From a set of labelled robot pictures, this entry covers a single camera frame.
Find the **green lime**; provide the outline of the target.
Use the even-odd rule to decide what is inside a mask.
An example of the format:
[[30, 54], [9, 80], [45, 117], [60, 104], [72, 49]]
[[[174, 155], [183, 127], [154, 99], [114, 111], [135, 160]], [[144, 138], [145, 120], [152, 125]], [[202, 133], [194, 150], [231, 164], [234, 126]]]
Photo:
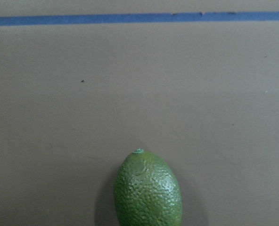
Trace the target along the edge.
[[167, 163], [138, 148], [120, 166], [114, 181], [116, 216], [121, 226], [179, 226], [181, 191]]

